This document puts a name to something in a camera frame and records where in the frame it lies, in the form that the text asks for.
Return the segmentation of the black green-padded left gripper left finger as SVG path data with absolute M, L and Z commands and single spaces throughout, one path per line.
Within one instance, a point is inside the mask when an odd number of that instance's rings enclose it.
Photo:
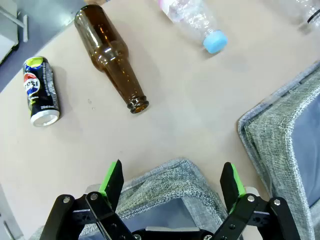
M 59 195 L 39 240 L 79 240 L 86 225 L 95 224 L 104 240 L 135 240 L 116 209 L 124 184 L 122 163 L 113 162 L 98 191 L 75 199 Z

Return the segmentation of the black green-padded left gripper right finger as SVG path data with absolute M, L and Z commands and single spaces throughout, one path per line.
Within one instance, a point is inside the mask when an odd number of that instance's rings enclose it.
M 212 240 L 238 240 L 247 226 L 257 227 L 262 240 L 300 240 L 287 201 L 273 197 L 269 201 L 246 192 L 234 164 L 226 162 L 220 185 L 228 216 Z

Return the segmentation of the black Pepsi can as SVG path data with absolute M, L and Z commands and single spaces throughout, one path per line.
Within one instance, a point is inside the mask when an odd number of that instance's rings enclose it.
M 34 56 L 24 62 L 23 86 L 31 124 L 45 127 L 55 123 L 60 117 L 59 100 L 54 74 L 45 57 Z

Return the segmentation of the brown glass bottle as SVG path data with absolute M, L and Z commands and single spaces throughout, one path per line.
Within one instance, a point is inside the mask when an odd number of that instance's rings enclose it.
M 129 49 L 103 8 L 97 4 L 82 7 L 74 25 L 97 70 L 107 75 L 132 114 L 149 106 L 129 62 Z

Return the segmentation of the clear plastic bottle blue cap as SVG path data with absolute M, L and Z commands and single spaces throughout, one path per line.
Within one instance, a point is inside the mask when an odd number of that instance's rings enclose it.
M 191 40 L 202 45 L 208 53 L 220 52 L 228 38 L 219 29 L 213 11 L 205 0 L 157 0 L 164 14 Z

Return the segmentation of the long clear plastic bottle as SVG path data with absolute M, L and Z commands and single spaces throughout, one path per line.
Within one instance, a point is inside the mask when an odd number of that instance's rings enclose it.
M 320 29 L 320 0 L 295 0 L 302 16 L 302 22 Z

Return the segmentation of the grey fabric basket bottle label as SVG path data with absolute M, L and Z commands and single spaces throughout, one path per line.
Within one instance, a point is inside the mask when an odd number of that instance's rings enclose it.
M 190 160 L 170 160 L 123 183 L 117 215 L 135 240 L 212 240 L 227 213 L 216 192 Z M 40 240 L 44 226 L 30 240 Z M 78 240 L 104 240 L 88 224 Z

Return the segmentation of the grey fabric basket plastic label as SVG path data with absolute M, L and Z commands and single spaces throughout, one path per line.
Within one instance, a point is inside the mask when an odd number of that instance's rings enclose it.
M 301 240 L 320 240 L 320 61 L 237 125 L 268 195 L 287 201 Z

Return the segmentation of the white desk with metal legs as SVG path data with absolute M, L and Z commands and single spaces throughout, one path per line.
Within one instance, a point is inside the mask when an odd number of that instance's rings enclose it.
M 23 42 L 29 40 L 28 16 L 25 14 L 19 20 L 17 14 L 17 4 L 13 0 L 0 0 L 0 64 L 19 44 L 18 27 L 22 29 Z

